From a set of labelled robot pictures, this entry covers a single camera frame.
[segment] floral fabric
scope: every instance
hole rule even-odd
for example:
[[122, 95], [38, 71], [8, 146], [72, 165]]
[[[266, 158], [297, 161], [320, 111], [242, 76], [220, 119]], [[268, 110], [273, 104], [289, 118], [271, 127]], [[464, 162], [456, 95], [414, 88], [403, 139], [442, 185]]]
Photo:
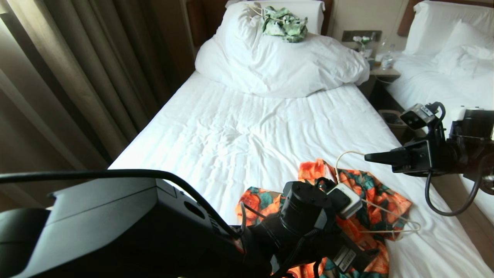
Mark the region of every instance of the floral fabric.
[[[358, 170], [338, 169], [340, 181], [353, 189], [360, 198], [383, 207], [393, 213], [407, 218], [412, 203], [403, 196], [389, 189], [377, 180], [371, 173]], [[336, 171], [322, 159], [315, 162], [300, 164], [298, 180], [314, 184], [319, 177], [335, 178]], [[250, 206], [263, 215], [276, 213], [285, 203], [283, 194], [256, 187], [249, 188], [239, 202]], [[239, 218], [242, 217], [240, 206], [235, 209]], [[255, 213], [247, 210], [247, 225], [256, 225], [262, 221]], [[362, 249], [379, 249], [378, 256], [362, 273], [351, 269], [347, 274], [338, 272], [337, 267], [330, 259], [323, 259], [319, 265], [320, 278], [386, 278], [389, 274], [389, 254], [384, 239], [393, 240], [390, 233], [362, 233], [360, 231], [400, 231], [404, 221], [389, 214], [380, 208], [364, 203], [350, 219], [337, 218], [341, 229]], [[294, 278], [313, 278], [314, 263], [290, 269]]]

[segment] wrinkled sheet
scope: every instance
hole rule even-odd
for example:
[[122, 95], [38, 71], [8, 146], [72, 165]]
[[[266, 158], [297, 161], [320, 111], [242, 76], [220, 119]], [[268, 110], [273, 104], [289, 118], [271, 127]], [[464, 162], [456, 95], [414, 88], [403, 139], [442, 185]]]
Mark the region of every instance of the wrinkled sheet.
[[[170, 171], [185, 179], [229, 224], [251, 186], [282, 192], [297, 180], [301, 162], [324, 157], [334, 164], [346, 150], [387, 151], [396, 138], [353, 84], [305, 98], [276, 99], [238, 93], [194, 73], [110, 166]], [[494, 277], [455, 217], [432, 212], [425, 179], [393, 174], [387, 165], [345, 155], [343, 169], [371, 172], [413, 203], [418, 233], [386, 245], [390, 277]], [[449, 210], [431, 188], [431, 200]]]

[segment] curtain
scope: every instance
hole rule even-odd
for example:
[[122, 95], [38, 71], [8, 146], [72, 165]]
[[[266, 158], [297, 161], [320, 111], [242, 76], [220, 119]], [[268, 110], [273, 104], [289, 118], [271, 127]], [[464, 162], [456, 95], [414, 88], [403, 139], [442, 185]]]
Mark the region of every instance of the curtain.
[[[148, 1], [6, 2], [2, 173], [105, 169], [184, 81]], [[47, 193], [76, 183], [2, 186], [0, 202], [46, 207]]]

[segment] pillowcase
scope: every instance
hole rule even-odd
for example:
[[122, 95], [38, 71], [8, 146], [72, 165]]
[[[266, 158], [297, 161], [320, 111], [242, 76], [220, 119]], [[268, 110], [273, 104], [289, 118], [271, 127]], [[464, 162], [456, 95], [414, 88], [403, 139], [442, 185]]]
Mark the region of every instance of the pillowcase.
[[278, 98], [369, 78], [367, 61], [335, 39], [308, 33], [304, 41], [289, 44], [264, 36], [260, 24], [245, 2], [229, 6], [216, 34], [199, 50], [196, 70], [235, 90]]
[[[226, 3], [226, 8], [230, 5], [241, 2], [244, 0], [229, 0]], [[272, 6], [275, 9], [287, 8], [294, 15], [309, 20], [307, 22], [307, 30], [313, 34], [321, 34], [323, 27], [324, 15], [326, 10], [323, 1], [319, 0], [257, 0], [250, 1], [249, 4], [257, 3], [260, 7]]]
[[460, 20], [441, 51], [463, 45], [494, 48], [494, 38], [481, 34], [476, 28]]
[[415, 18], [404, 54], [436, 55], [445, 46], [458, 20], [482, 34], [494, 36], [494, 8], [426, 0], [414, 9]]

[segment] mattress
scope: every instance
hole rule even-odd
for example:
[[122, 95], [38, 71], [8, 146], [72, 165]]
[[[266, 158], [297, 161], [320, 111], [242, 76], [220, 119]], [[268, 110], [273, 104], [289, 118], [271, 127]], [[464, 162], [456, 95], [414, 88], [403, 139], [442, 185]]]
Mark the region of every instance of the mattress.
[[[194, 73], [110, 169], [164, 170], [190, 183], [231, 225], [250, 186], [281, 192], [300, 162], [330, 164], [347, 150], [388, 151], [398, 141], [354, 84], [305, 98], [262, 98], [235, 92]], [[494, 277], [455, 217], [433, 213], [422, 178], [344, 156], [341, 168], [371, 171], [411, 200], [422, 230], [387, 242], [391, 277]], [[448, 210], [431, 189], [432, 201]]]
[[[468, 78], [451, 77], [436, 71], [436, 64], [431, 56], [400, 55], [394, 68], [402, 75], [387, 90], [404, 108], [408, 109], [416, 103], [440, 101], [446, 107], [443, 126], [445, 134], [451, 128], [451, 111], [462, 105], [465, 107], [482, 107], [494, 109], [494, 84], [490, 90], [477, 88], [476, 82]], [[474, 182], [461, 177], [465, 188], [470, 192]], [[475, 204], [494, 224], [494, 196], [479, 191]]]

